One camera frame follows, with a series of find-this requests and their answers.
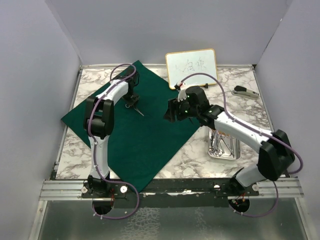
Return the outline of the green surgical cloth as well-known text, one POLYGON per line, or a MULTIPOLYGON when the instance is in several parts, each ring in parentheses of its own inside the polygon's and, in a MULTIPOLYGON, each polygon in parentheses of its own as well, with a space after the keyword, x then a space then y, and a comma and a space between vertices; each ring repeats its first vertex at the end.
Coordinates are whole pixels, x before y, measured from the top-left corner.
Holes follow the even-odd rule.
POLYGON ((166 81, 140 61, 133 65, 139 74, 134 92, 137 108, 126 108, 120 99, 114 107, 114 129, 108 140, 109 167, 124 182, 141 192, 199 129, 192 119, 171 123, 163 118, 168 100, 177 97, 166 81))

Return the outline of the white board with frame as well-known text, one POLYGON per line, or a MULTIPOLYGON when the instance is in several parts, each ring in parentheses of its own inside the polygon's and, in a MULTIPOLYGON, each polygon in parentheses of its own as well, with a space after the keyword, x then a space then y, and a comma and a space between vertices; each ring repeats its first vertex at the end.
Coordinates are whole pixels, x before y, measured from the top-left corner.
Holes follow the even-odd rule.
POLYGON ((216 53, 212 48, 170 52, 165 55, 168 85, 175 85, 185 77, 194 73, 205 73, 218 78, 216 53))

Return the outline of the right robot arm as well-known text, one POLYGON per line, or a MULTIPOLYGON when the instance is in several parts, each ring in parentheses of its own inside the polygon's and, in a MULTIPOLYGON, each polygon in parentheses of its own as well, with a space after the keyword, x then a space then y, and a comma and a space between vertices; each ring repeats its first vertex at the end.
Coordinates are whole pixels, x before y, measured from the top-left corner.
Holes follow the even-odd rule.
POLYGON ((287 134, 282 130, 268 131, 243 120, 238 120, 219 105, 209 103, 199 86, 183 90, 185 98, 168 100, 163 118, 173 123, 195 118, 202 126, 230 135, 258 153, 258 162, 238 170, 229 180, 228 189, 242 195, 256 182, 276 181, 295 161, 287 134))

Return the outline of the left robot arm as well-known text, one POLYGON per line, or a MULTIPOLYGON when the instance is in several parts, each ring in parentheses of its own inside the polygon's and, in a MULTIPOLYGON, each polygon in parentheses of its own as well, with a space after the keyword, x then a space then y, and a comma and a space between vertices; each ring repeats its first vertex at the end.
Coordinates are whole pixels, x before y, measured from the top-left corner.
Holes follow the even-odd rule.
POLYGON ((124 75, 110 77, 110 85, 102 93, 85 101, 83 127, 88 134, 91 149, 91 170, 87 178, 88 189, 97 196, 106 197, 114 183, 110 180, 108 142, 115 126, 115 105, 123 100, 126 108, 135 108, 140 96, 134 92, 139 84, 139 73, 132 64, 124 75))

